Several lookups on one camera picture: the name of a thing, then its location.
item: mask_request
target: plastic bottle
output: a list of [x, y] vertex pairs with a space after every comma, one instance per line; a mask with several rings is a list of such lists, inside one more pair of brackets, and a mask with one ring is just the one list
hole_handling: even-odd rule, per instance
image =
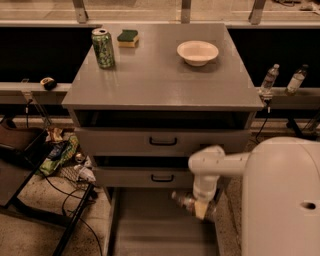
[[289, 96], [295, 95], [296, 91], [299, 89], [300, 85], [302, 84], [303, 80], [307, 76], [307, 64], [303, 64], [299, 69], [296, 70], [296, 72], [293, 74], [285, 93]]
[[171, 194], [171, 198], [181, 208], [184, 208], [188, 212], [190, 212], [192, 216], [195, 216], [196, 218], [201, 220], [215, 222], [216, 205], [213, 200], [209, 203], [204, 204], [203, 202], [195, 199], [191, 192], [180, 191], [173, 191]]
[[273, 67], [268, 70], [268, 73], [261, 84], [259, 94], [263, 95], [270, 93], [271, 88], [279, 75], [279, 67], [279, 64], [274, 64]]

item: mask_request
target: drawer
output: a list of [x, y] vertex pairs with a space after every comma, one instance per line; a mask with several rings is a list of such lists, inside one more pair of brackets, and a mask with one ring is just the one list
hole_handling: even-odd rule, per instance
[[97, 185], [102, 187], [192, 188], [193, 174], [188, 169], [96, 167]]
[[83, 150], [91, 156], [190, 156], [209, 145], [227, 153], [242, 152], [248, 130], [76, 128]]
[[214, 223], [171, 199], [175, 189], [117, 189], [111, 203], [107, 255], [218, 256]]

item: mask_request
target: white bowl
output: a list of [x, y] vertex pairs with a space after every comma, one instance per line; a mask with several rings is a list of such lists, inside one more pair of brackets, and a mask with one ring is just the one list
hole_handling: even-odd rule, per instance
[[177, 48], [178, 54], [191, 66], [200, 67], [215, 59], [219, 50], [213, 44], [203, 41], [187, 41]]

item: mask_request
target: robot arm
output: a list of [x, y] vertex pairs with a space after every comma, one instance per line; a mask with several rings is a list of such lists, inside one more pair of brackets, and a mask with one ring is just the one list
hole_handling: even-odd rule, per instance
[[202, 202], [210, 202], [220, 175], [242, 175], [250, 153], [225, 155], [220, 146], [207, 147], [189, 158], [189, 169], [194, 174], [193, 195]]

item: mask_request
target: water bottle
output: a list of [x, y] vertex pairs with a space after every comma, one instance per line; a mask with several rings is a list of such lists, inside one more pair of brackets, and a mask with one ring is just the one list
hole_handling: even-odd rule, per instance
[[279, 75], [279, 67], [279, 64], [274, 64], [273, 67], [268, 70], [259, 90], [260, 95], [270, 93], [271, 88]]
[[303, 64], [302, 67], [296, 70], [296, 72], [293, 74], [285, 93], [289, 96], [295, 95], [296, 91], [299, 89], [300, 85], [302, 84], [303, 80], [307, 76], [307, 64]]

